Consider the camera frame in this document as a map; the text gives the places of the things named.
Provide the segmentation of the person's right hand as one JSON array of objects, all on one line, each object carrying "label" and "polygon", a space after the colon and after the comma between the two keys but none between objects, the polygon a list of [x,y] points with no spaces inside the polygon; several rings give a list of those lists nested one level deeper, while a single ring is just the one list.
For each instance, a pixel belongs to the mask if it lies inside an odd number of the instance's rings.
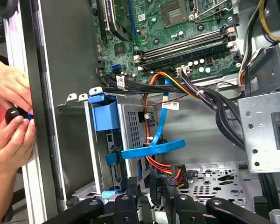
[{"label": "person's right hand", "polygon": [[17,116],[9,124],[0,124],[0,172],[25,165],[35,142],[35,120]]}]

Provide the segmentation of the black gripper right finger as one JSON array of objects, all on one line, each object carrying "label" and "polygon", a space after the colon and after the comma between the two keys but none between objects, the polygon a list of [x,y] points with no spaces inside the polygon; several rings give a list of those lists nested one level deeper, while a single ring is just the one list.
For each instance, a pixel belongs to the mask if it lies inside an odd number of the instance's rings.
[{"label": "black gripper right finger", "polygon": [[194,199],[180,194],[175,185],[163,179],[163,207],[169,224],[272,224],[269,219],[246,210],[228,200],[211,198],[203,210]]}]

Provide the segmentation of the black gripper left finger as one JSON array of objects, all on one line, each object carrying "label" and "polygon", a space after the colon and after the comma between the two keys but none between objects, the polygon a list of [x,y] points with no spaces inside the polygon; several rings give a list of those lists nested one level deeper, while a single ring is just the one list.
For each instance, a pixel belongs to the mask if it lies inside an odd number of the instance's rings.
[{"label": "black gripper left finger", "polygon": [[104,204],[88,198],[45,221],[46,224],[137,224],[137,177],[130,177],[126,193],[110,197]]}]

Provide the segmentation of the person's left hand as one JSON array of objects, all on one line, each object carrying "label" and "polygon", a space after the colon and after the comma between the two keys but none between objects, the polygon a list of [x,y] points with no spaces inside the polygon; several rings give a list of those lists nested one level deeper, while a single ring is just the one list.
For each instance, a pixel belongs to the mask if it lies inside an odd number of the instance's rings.
[{"label": "person's left hand", "polygon": [[0,61],[0,104],[9,109],[14,105],[33,114],[28,75]]}]

